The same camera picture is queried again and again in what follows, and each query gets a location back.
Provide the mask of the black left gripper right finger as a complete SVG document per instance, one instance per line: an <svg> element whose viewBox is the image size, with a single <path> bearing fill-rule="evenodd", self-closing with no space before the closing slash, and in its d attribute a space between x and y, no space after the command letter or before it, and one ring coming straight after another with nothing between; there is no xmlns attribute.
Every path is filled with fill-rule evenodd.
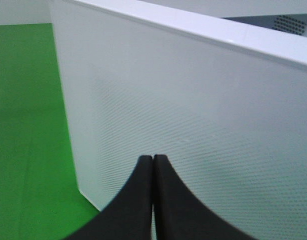
<svg viewBox="0 0 307 240"><path fill-rule="evenodd" d="M206 207L184 184L168 157L153 158L154 218L159 240L251 240Z"/></svg>

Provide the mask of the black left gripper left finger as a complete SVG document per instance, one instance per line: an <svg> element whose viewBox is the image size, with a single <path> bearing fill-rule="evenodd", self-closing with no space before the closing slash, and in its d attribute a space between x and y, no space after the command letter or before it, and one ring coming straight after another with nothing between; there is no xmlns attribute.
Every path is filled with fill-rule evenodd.
<svg viewBox="0 0 307 240"><path fill-rule="evenodd" d="M128 180L94 218L66 240L150 240L153 158L141 155Z"/></svg>

